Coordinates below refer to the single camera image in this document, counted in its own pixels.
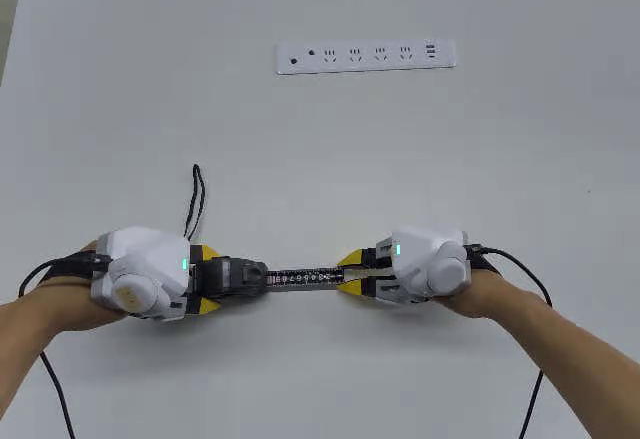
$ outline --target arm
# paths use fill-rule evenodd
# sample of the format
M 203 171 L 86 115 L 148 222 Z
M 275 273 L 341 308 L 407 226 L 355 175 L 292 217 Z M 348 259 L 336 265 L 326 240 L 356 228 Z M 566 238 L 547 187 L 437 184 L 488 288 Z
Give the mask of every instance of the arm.
M 0 419 L 36 358 L 56 335 L 122 317 L 92 302 L 89 291 L 84 279 L 57 277 L 0 306 Z
M 489 271 L 439 302 L 507 330 L 542 369 L 594 438 L 640 437 L 640 365 L 568 321 L 537 295 Z

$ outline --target black cable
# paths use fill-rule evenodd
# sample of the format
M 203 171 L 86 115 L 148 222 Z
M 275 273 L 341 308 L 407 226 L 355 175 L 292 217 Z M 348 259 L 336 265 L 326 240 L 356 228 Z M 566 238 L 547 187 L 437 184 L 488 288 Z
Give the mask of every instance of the black cable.
M 516 266 L 522 269 L 527 276 L 538 286 L 542 295 L 544 296 L 544 300 L 549 307 L 553 307 L 553 303 L 551 302 L 551 296 L 549 295 L 549 291 L 544 286 L 542 281 L 536 277 L 536 275 L 529 270 L 527 266 L 525 266 L 522 262 L 516 259 L 514 256 L 509 254 L 508 252 L 502 251 L 500 249 L 495 249 L 492 247 L 484 247 L 479 244 L 473 244 L 471 246 L 466 247 L 469 255 L 473 257 L 474 255 L 484 255 L 484 254 L 497 254 L 499 256 L 505 257 L 513 262 Z M 542 378 L 544 377 L 544 373 L 542 369 L 538 372 L 538 377 L 536 378 L 536 382 L 533 386 L 533 391 L 531 392 L 531 399 L 529 400 L 529 406 L 527 407 L 527 413 L 524 416 L 524 421 L 522 423 L 522 428 L 520 429 L 520 435 L 518 439 L 523 439 L 527 433 L 527 428 L 529 427 L 529 422 L 531 421 L 531 415 L 533 414 L 533 408 L 536 405 L 536 399 L 538 399 L 538 393 L 540 392 L 540 386 L 542 385 Z
M 184 225 L 184 237 L 186 237 L 189 241 L 193 238 L 193 235 L 196 233 L 198 229 L 198 225 L 200 224 L 200 217 L 202 217 L 202 211 L 204 210 L 204 200 L 206 197 L 206 189 L 204 186 L 204 179 L 202 179 L 202 171 L 200 170 L 200 166 L 198 164 L 193 165 L 193 194 L 191 195 L 191 202 L 189 203 L 189 213 L 187 214 L 187 220 Z M 196 216 L 196 222 L 193 224 L 193 229 L 190 233 L 189 225 L 191 220 L 193 219 L 193 213 L 196 205 L 196 199 L 198 197 L 198 192 L 200 192 L 200 204 L 198 205 L 198 215 Z
M 22 284 L 20 284 L 20 288 L 18 289 L 18 297 L 23 297 L 27 286 L 33 280 L 33 278 L 35 278 L 40 272 L 49 267 L 63 264 L 81 264 L 83 266 L 90 265 L 96 271 L 105 271 L 109 265 L 109 262 L 111 262 L 111 258 L 101 254 L 85 254 L 82 256 L 72 255 L 69 257 L 52 259 L 50 261 L 43 262 L 33 271 L 31 271 L 29 275 L 24 279 L 24 281 L 22 281 Z M 53 366 L 51 366 L 51 362 L 49 362 L 49 358 L 44 353 L 44 351 L 40 353 L 40 359 L 42 360 L 44 367 L 47 369 L 49 377 L 51 377 L 51 381 L 56 388 L 56 392 L 58 393 L 60 408 L 62 409 L 62 414 L 64 415 L 64 422 L 67 425 L 67 432 L 69 433 L 69 437 L 70 439 L 75 439 L 76 435 L 73 432 L 73 424 L 71 423 L 71 416 L 69 415 L 69 408 L 67 407 L 67 401 L 64 397 L 62 384 L 60 384 L 60 380 L 53 370 Z

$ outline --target table surface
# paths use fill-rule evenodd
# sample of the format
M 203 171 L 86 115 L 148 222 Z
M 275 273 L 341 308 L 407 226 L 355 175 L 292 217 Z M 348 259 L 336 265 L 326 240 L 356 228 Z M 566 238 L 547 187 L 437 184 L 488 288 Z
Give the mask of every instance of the table surface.
M 639 2 L 20 0 L 0 299 L 104 231 L 181 231 L 197 162 L 199 240 L 223 253 L 329 265 L 398 226 L 458 225 L 640 359 Z M 430 36 L 456 40 L 457 68 L 274 74 L 280 40 Z M 49 353 L 96 439 L 516 437 L 536 374 L 489 321 L 332 291 L 130 319 Z M 65 434 L 37 364 L 0 435 Z M 528 437 L 584 436 L 545 382 Z

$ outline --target power strip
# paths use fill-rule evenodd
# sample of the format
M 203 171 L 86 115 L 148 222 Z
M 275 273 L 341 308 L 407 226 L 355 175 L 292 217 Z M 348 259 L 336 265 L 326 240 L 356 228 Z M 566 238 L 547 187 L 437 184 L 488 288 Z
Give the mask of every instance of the power strip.
M 432 69 L 456 65 L 453 41 L 283 42 L 276 47 L 278 74 Z

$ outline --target human hand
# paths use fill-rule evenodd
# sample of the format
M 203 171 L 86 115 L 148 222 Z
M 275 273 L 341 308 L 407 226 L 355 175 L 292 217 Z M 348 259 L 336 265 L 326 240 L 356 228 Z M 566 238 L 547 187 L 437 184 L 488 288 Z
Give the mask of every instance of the human hand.
M 95 250 L 95 242 L 82 249 Z M 42 320 L 52 335 L 63 331 L 85 331 L 125 317 L 91 299 L 91 283 L 72 276 L 53 277 L 20 298 Z
M 434 300 L 454 312 L 466 317 L 489 317 L 496 310 L 519 294 L 527 294 L 507 282 L 500 274 L 477 269 L 471 272 L 471 285 L 462 292 L 449 297 L 435 297 Z

